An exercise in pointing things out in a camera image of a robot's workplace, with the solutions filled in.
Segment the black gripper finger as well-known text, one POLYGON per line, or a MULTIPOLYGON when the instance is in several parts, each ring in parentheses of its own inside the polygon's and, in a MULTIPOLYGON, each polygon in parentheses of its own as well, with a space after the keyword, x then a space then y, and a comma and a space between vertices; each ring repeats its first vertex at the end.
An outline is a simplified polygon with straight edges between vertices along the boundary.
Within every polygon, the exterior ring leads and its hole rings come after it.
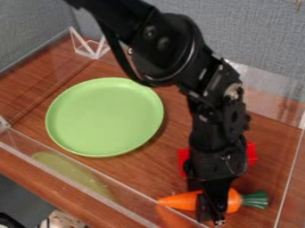
POLYGON ((202 193, 196 200, 196 218, 200 223, 213 221, 215 225, 225 224, 229 190, 233 181, 233 178, 201 181, 202 193))

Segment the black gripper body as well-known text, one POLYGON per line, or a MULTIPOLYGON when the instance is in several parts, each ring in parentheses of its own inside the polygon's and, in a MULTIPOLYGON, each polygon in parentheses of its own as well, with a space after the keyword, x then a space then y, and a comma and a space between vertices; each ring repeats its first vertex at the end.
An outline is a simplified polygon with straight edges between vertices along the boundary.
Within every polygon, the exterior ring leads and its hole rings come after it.
POLYGON ((188 176, 188 188, 200 190, 204 183, 211 181, 232 182, 248 169, 247 142, 237 142, 220 151, 190 149, 190 157, 184 162, 188 176))

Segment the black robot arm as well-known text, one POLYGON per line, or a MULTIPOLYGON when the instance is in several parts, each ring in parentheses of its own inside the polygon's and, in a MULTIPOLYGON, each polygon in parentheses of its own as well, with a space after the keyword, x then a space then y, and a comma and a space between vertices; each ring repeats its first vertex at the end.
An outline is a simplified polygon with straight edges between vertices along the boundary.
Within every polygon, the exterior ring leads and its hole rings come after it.
POLYGON ((207 45, 186 15, 161 12, 144 0, 63 0, 86 10, 102 29, 116 59, 144 86, 176 85, 192 115, 190 152, 184 162, 198 222, 225 224, 229 189, 248 169, 243 81, 207 45))

